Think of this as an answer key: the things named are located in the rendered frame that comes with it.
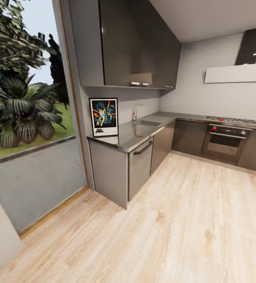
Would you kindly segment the poster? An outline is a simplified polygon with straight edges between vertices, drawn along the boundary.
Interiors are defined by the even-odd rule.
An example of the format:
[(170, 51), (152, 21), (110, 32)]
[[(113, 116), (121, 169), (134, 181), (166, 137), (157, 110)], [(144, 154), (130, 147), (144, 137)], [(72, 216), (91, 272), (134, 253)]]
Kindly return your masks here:
[(89, 98), (93, 137), (119, 135), (118, 97)]

